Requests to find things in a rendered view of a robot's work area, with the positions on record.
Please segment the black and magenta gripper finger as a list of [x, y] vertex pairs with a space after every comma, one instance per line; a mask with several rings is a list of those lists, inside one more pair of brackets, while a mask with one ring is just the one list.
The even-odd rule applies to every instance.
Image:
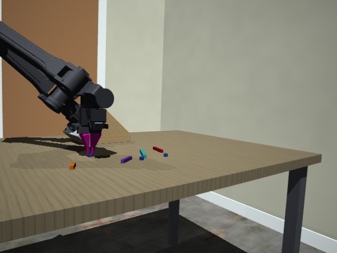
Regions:
[[90, 133], [90, 147], [91, 147], [91, 153], [93, 155], [95, 147], [101, 137], [101, 133]]
[[79, 134], [79, 135], [80, 135], [80, 137], [83, 141], [85, 151], [86, 151], [86, 155], [88, 156], [89, 155], [89, 147], [90, 147], [90, 134], [89, 133], [83, 133], [83, 134]]

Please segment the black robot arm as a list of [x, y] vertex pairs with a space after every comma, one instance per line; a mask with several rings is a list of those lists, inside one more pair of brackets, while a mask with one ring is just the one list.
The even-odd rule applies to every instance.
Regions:
[[[35, 86], [47, 107], [66, 116], [70, 129], [76, 131], [72, 123], [90, 125], [93, 130], [104, 128], [106, 109], [112, 106], [114, 95], [91, 82], [82, 67], [52, 56], [1, 21], [0, 57]], [[79, 96], [81, 104], [74, 101]]]

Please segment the orange rod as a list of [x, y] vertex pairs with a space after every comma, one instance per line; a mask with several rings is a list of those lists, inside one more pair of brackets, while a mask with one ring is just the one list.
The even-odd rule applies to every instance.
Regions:
[[70, 170], [74, 170], [75, 166], [76, 166], [76, 162], [72, 162], [70, 164]]

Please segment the purple rod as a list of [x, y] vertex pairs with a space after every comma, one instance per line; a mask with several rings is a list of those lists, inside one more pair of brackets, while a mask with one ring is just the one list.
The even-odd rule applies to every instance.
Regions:
[[126, 163], [126, 162], [128, 162], [130, 160], [132, 160], [132, 156], [128, 156], [128, 157], [126, 157], [124, 159], [121, 159], [121, 163]]

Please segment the turquoise rod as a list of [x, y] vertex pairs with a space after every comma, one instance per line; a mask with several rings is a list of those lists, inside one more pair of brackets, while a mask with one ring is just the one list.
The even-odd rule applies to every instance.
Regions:
[[143, 149], [140, 149], [140, 153], [141, 153], [141, 155], [142, 155], [144, 158], [146, 158], [146, 154], [145, 154], [145, 152], [143, 151]]

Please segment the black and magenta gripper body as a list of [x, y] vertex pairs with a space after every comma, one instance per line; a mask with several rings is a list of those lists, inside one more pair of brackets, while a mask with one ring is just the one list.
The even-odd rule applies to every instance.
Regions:
[[[81, 106], [81, 108], [90, 108], [89, 106]], [[80, 125], [79, 123], [72, 123], [72, 128], [77, 130], [78, 134], [82, 133], [102, 133], [102, 130], [93, 130], [90, 125]], [[108, 129], [108, 124], [104, 124], [104, 129]]]

